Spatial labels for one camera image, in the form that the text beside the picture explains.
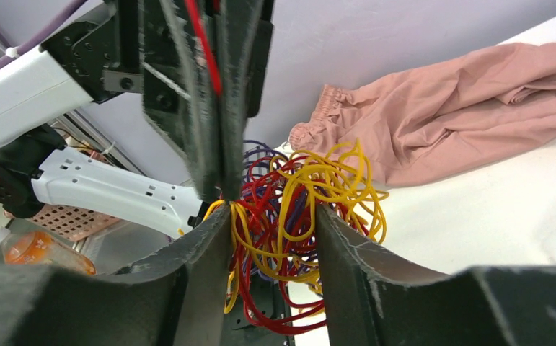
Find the pink fabric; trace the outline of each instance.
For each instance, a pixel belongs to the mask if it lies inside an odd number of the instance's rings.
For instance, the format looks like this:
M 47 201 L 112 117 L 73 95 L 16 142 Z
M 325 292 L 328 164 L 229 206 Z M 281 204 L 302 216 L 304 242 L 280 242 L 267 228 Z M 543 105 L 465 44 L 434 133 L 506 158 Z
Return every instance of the pink fabric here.
M 433 182 L 556 138 L 556 43 L 514 43 L 382 77 L 358 90 L 325 86 L 294 149 L 326 153 L 359 138 L 373 178 Z M 355 158 L 348 164 L 358 165 Z

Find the rubber band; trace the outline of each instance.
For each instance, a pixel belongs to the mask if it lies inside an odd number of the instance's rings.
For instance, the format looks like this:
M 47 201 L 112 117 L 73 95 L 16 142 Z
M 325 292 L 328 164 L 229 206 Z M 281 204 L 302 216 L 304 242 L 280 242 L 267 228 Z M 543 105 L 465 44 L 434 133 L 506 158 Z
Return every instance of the rubber band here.
M 257 147 L 244 153 L 242 198 L 228 207 L 234 255 L 224 311 L 229 313 L 240 297 L 250 324 L 280 334 L 305 333 L 326 325 L 326 321 L 300 327 L 289 324 L 323 313 L 324 301 L 295 303 L 286 287 L 289 282 L 303 283 L 322 297 L 315 238 L 317 206 L 327 205 L 353 231 L 381 243 L 387 235 L 387 223 L 380 202 L 389 194 L 373 188 L 371 165 L 358 141 L 338 144 L 325 156 L 300 150 L 288 157 L 261 142 L 248 143 Z M 345 164 L 351 159 L 358 167 Z M 205 218 L 224 204 L 219 200 L 210 205 Z M 370 221 L 358 211 L 371 215 Z M 286 303 L 299 314 L 271 319 L 260 313 L 250 295 L 253 275 L 277 282 Z

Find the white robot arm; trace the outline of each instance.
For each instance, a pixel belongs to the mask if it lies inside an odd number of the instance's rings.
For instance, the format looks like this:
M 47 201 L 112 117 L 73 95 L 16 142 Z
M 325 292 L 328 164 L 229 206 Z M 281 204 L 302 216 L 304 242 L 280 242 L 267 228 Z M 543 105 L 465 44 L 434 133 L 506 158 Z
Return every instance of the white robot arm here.
M 0 148 L 93 99 L 53 57 L 33 48 L 0 69 Z M 201 201 L 179 187 L 103 164 L 73 148 L 55 150 L 32 179 L 37 200 L 88 208 L 156 229 L 173 239 Z

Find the orange bottle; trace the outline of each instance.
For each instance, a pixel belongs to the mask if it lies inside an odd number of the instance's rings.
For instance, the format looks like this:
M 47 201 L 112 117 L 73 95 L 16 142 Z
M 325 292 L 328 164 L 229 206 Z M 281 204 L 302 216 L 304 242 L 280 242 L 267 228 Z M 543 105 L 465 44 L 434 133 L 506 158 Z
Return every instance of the orange bottle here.
M 9 229 L 1 227 L 0 247 L 4 261 L 9 265 L 50 264 L 88 275 L 96 274 L 93 262 L 43 231 L 12 234 Z

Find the pink plastic basket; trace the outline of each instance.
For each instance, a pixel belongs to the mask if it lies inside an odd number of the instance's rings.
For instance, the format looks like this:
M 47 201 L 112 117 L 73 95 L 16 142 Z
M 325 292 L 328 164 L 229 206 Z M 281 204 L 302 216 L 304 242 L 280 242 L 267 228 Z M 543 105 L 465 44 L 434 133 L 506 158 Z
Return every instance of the pink plastic basket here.
M 89 209 L 46 205 L 29 221 L 63 238 L 78 241 L 117 223 L 120 219 Z

